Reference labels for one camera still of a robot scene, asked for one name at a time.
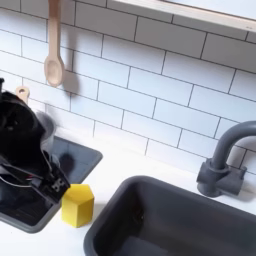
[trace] hanging spoon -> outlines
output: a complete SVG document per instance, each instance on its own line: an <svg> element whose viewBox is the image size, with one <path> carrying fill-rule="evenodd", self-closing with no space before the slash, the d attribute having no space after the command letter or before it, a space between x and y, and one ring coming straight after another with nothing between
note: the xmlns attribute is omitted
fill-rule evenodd
<svg viewBox="0 0 256 256"><path fill-rule="evenodd" d="M62 84L64 77L64 64L60 57L60 4L61 0L49 0L49 55L44 63L44 71L53 87Z"/></svg>

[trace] wooden spoon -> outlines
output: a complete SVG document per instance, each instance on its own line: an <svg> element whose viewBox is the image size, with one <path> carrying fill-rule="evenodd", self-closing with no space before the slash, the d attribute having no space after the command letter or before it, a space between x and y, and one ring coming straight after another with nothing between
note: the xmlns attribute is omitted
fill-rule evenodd
<svg viewBox="0 0 256 256"><path fill-rule="evenodd" d="M44 72L53 87L62 84L64 77L64 64L60 57L60 2L49 0L49 55L44 63Z"/></svg>
<svg viewBox="0 0 256 256"><path fill-rule="evenodd" d="M30 91L29 91L28 87L25 87L25 86L19 86L15 90L15 94L21 100L23 100L26 104L28 104L29 93L30 93Z"/></svg>

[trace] sink rim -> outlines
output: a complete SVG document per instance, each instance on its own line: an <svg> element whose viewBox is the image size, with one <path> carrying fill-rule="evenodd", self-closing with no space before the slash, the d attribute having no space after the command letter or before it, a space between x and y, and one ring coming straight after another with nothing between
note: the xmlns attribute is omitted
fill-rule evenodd
<svg viewBox="0 0 256 256"><path fill-rule="evenodd" d="M251 213L242 211L240 209L234 208L232 206L223 204L221 202L215 201L211 198L205 197L203 195L193 193L191 191L185 190L183 188L174 186L170 183L164 182L162 180L158 180L156 178L152 178L149 176L133 176L126 180L124 180L112 198L109 200L107 205L104 207L98 218L95 220L95 222L92 224L91 228L87 232L85 238L84 238L84 252L86 255L90 256L98 256L97 252L94 249L93 245L93 239L95 238L97 232L102 228L104 223L107 222L109 219L111 212L116 205L116 203L120 200L120 198L126 193L126 191L129 189L129 187L134 186L136 183L148 183L153 186L161 187L162 189L167 189L169 192L173 191L175 194L180 194L181 196L187 197L188 199L191 199L192 201L197 201L202 204L206 204L209 207L213 207L215 209L219 209L220 211L225 211L230 214L235 214L240 218L246 218L256 225L256 215L253 215Z"/></svg>

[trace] wooden shelf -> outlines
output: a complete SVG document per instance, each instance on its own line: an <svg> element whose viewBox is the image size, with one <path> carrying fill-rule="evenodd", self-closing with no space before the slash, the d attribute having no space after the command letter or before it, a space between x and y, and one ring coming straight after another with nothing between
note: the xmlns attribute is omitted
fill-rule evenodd
<svg viewBox="0 0 256 256"><path fill-rule="evenodd" d="M195 7L165 2L162 0L115 0L135 6L145 7L170 14L177 14L193 19L208 21L228 27L234 27L251 32L256 32L256 20L241 18L213 11L203 10Z"/></svg>

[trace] faucet base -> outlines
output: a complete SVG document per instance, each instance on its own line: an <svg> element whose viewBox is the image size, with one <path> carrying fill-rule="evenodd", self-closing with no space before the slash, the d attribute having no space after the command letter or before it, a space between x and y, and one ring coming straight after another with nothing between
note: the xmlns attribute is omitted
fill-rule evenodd
<svg viewBox="0 0 256 256"><path fill-rule="evenodd" d="M218 170L212 167L212 159L202 164L197 177L199 192L207 197L218 197L223 193L238 195L242 189L246 169L231 171L226 165Z"/></svg>
<svg viewBox="0 0 256 256"><path fill-rule="evenodd" d="M216 188L211 188L205 184L198 184L197 190L204 196L216 198L222 195L222 192Z"/></svg>

